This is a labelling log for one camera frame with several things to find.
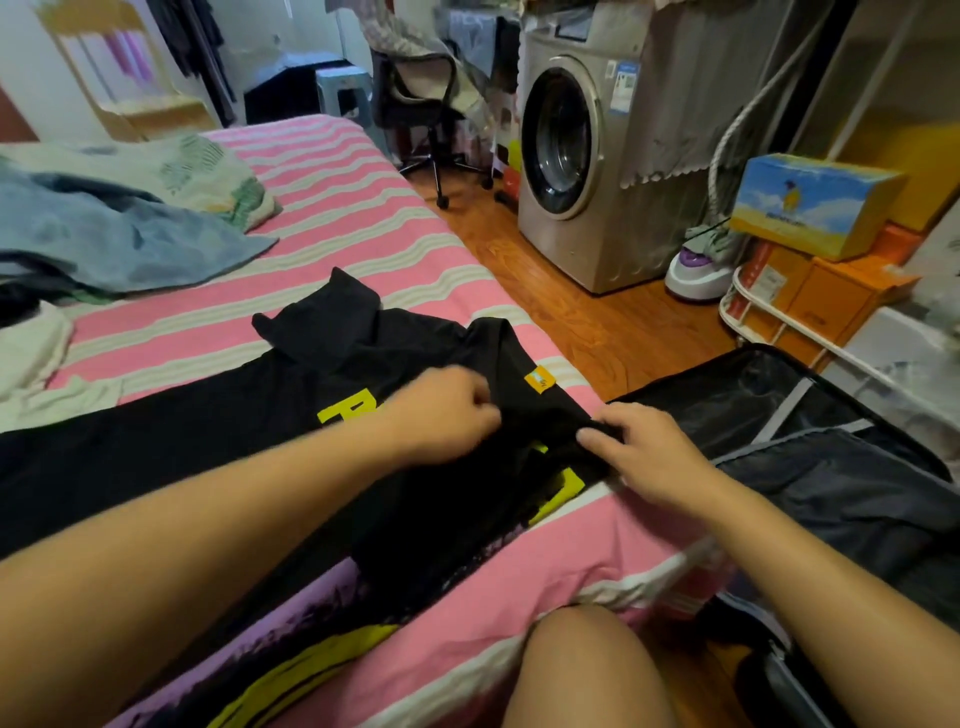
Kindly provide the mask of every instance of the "bed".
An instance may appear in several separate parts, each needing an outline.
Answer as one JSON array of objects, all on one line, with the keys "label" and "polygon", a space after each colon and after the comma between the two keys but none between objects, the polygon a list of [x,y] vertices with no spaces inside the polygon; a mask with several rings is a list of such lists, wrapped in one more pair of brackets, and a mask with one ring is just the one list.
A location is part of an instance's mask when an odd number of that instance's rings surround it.
[{"label": "bed", "polygon": [[[239,366],[269,346],[251,316],[304,298],[337,266],[373,288],[385,307],[461,324],[508,319],[573,399],[588,412],[601,404],[355,124],[311,116],[210,137],[282,202],[283,212],[256,231],[279,242],[203,285],[71,306],[74,337],[49,386],[72,376],[118,379],[122,403]],[[569,502],[275,725],[462,722],[516,665],[527,630],[552,609],[596,602],[633,623],[654,609],[694,614],[726,576],[713,541],[697,524],[614,490],[600,484]],[[297,609],[294,598],[281,617]],[[167,697],[160,691],[113,724],[130,724]]]}]

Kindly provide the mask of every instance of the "washing machine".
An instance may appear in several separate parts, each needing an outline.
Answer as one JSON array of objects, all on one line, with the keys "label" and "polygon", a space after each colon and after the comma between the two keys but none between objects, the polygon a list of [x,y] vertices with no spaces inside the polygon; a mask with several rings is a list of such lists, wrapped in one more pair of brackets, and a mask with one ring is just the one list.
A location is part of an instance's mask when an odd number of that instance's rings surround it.
[{"label": "washing machine", "polygon": [[663,275],[703,220],[790,0],[654,5],[598,2],[522,39],[519,228],[593,293]]}]

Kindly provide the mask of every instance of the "open suitcase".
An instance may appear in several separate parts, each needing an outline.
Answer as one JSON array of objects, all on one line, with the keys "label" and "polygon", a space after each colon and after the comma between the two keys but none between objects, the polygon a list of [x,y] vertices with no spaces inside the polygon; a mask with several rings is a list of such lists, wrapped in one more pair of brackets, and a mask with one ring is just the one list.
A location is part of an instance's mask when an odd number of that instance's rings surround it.
[{"label": "open suitcase", "polygon": [[[960,489],[933,453],[805,365],[751,344],[618,401],[669,412],[718,468],[960,630]],[[757,728],[852,726],[745,575],[698,622],[754,648],[734,686]]]}]

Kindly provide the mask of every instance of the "washing machine door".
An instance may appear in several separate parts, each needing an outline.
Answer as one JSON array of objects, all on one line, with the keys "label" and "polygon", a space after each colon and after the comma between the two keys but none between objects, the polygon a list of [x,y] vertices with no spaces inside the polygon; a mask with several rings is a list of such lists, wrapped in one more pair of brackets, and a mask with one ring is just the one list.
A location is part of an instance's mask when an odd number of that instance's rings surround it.
[{"label": "washing machine door", "polygon": [[600,100],[584,66],[550,59],[523,108],[520,149],[530,189],[543,211],[568,220],[593,194],[603,163]]}]

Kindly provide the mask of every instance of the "washing machine window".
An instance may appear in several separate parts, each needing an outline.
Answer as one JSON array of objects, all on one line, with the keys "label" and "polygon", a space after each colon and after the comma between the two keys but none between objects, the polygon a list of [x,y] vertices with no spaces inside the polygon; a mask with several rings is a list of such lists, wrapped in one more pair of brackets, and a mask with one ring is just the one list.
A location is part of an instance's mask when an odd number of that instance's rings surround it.
[{"label": "washing machine window", "polygon": [[592,163],[590,108],[565,68],[548,68],[527,96],[520,147],[530,189],[554,214],[569,212],[587,186]]}]

